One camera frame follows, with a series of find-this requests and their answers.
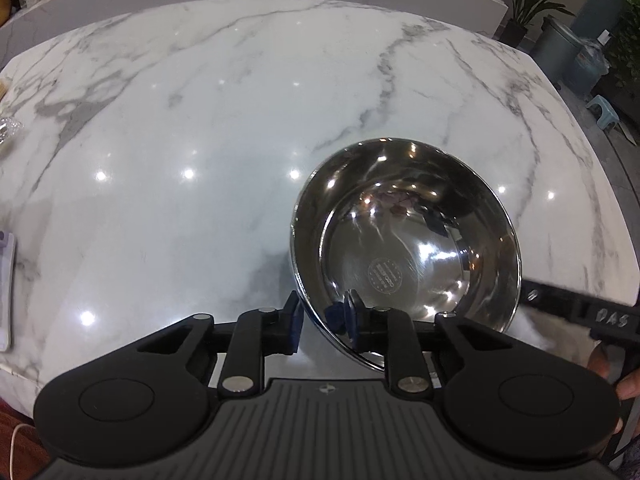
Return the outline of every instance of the white marble tabletop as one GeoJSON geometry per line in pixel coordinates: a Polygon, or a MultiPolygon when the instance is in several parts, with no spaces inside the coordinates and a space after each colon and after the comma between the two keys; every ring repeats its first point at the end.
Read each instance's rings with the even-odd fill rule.
{"type": "MultiPolygon", "coordinates": [[[[0,397],[25,413],[59,373],[189,314],[279,307],[303,182],[373,137],[476,170],[525,277],[636,298],[628,231],[578,124],[528,56],[477,34],[357,4],[208,0],[73,30],[0,76],[0,111],[24,124],[0,161],[0,226],[18,241],[0,397]]],[[[267,371],[373,373],[308,321],[267,371]]]]}

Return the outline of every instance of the bowl rim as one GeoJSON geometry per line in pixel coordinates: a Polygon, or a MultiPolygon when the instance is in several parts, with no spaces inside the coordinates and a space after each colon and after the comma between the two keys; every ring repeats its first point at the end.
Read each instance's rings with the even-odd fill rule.
{"type": "Polygon", "coordinates": [[[423,146],[424,148],[427,148],[428,150],[433,150],[433,151],[435,151],[435,152],[437,152],[437,153],[439,153],[441,155],[448,156],[449,158],[452,158],[453,161],[457,162],[458,164],[462,165],[464,168],[469,170],[489,190],[489,192],[496,199],[497,203],[500,205],[500,209],[502,210],[502,212],[503,212],[503,214],[504,214],[504,216],[506,218],[507,224],[508,224],[509,228],[511,229],[511,232],[513,233],[513,239],[515,241],[515,249],[516,249],[516,262],[517,262],[517,267],[518,267],[518,269],[517,269],[518,286],[517,286],[516,300],[515,300],[514,305],[513,305],[512,309],[511,309],[511,313],[509,315],[509,319],[504,324],[504,327],[502,328],[502,330],[500,330],[500,332],[505,332],[509,328],[509,326],[511,324],[511,321],[513,321],[513,317],[515,316],[516,310],[518,309],[518,304],[520,303],[520,290],[521,290],[521,287],[522,287],[522,256],[520,254],[520,244],[518,243],[518,235],[516,233],[516,229],[513,226],[513,223],[511,222],[511,218],[509,216],[509,213],[507,213],[507,210],[505,209],[504,205],[502,204],[502,201],[500,200],[500,198],[496,195],[496,193],[491,188],[491,186],[489,186],[487,184],[487,182],[484,180],[484,178],[482,178],[480,175],[478,175],[478,173],[476,171],[474,171],[469,165],[467,165],[464,162],[462,162],[456,156],[453,156],[450,153],[447,153],[444,150],[441,150],[440,148],[437,148],[436,146],[433,146],[432,144],[428,144],[426,142],[421,142],[420,140],[405,139],[404,137],[376,137],[376,138],[372,138],[372,139],[361,140],[360,142],[354,142],[353,144],[349,144],[348,146],[345,146],[344,148],[342,148],[342,149],[340,149],[340,150],[338,150],[336,152],[333,152],[331,155],[329,155],[327,158],[325,158],[320,164],[318,164],[318,166],[312,171],[312,173],[309,175],[309,177],[305,180],[302,188],[300,189],[300,192],[298,193],[298,197],[296,198],[296,205],[293,208],[293,213],[292,213],[292,216],[291,216],[290,229],[289,229],[289,261],[290,261],[290,264],[291,264],[291,270],[292,270],[294,278],[296,280],[296,286],[298,288],[298,293],[299,293],[300,297],[303,300],[303,305],[304,305],[306,314],[309,316],[310,320],[316,326],[316,328],[322,333],[322,335],[324,335],[325,338],[327,338],[329,340],[329,342],[334,347],[336,347],[343,354],[347,355],[348,357],[350,357],[354,361],[359,362],[361,365],[369,368],[370,370],[375,370],[375,371],[378,371],[378,372],[383,372],[384,371],[384,367],[382,367],[382,366],[380,366],[380,365],[368,360],[362,354],[358,354],[357,352],[354,352],[353,349],[348,347],[346,345],[346,343],[344,341],[342,341],[342,339],[340,339],[333,332],[331,332],[329,327],[326,325],[324,320],[321,318],[320,314],[311,305],[311,299],[309,298],[308,294],[306,293],[305,285],[302,282],[302,277],[300,276],[300,272],[298,270],[298,263],[297,263],[297,259],[296,259],[296,251],[295,251],[296,213],[298,212],[298,207],[300,206],[300,200],[302,199],[302,196],[304,195],[306,189],[308,188],[309,184],[314,179],[316,174],[318,174],[318,171],[320,171],[327,163],[329,163],[329,161],[333,160],[339,153],[348,152],[349,150],[353,149],[355,146],[364,146],[365,144],[377,144],[377,143],[380,143],[380,142],[389,142],[389,141],[391,141],[391,142],[393,142],[393,141],[412,142],[414,144],[418,144],[419,146],[423,146]]]}

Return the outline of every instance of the blue plastic stool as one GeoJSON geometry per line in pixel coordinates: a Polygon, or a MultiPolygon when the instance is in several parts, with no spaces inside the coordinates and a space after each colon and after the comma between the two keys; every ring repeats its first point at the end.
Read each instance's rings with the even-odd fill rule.
{"type": "Polygon", "coordinates": [[[596,95],[596,97],[594,97],[593,100],[589,102],[589,104],[587,104],[587,108],[591,108],[595,105],[600,105],[600,108],[602,108],[602,115],[598,119],[598,127],[601,130],[604,130],[610,124],[616,125],[620,122],[618,114],[611,107],[609,101],[607,101],[604,97],[602,97],[601,95],[596,95]]]}

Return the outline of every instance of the human hand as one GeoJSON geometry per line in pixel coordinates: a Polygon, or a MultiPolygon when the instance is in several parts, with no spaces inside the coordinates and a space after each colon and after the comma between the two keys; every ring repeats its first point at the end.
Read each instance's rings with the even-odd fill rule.
{"type": "MultiPolygon", "coordinates": [[[[602,343],[596,346],[593,352],[591,352],[587,368],[596,372],[603,379],[607,379],[609,376],[609,359],[603,350],[602,343]]],[[[624,377],[616,386],[616,393],[620,400],[633,399],[634,397],[640,396],[640,369],[635,370],[628,376],[624,377]]],[[[616,431],[614,433],[618,433],[622,430],[622,425],[622,419],[618,420],[618,425],[616,426],[616,431]]],[[[640,420],[634,430],[633,436],[638,434],[640,434],[640,420]]]]}

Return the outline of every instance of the trash can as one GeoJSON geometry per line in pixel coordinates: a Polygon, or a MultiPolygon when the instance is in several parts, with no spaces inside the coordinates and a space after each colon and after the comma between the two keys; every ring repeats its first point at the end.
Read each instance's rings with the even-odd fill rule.
{"type": "Polygon", "coordinates": [[[602,53],[602,45],[597,41],[587,40],[562,76],[562,81],[574,94],[585,99],[607,73],[609,63],[602,53]]]}
{"type": "Polygon", "coordinates": [[[533,46],[530,56],[549,81],[556,84],[582,47],[580,38],[567,26],[553,16],[547,16],[542,25],[542,34],[533,46]]]}

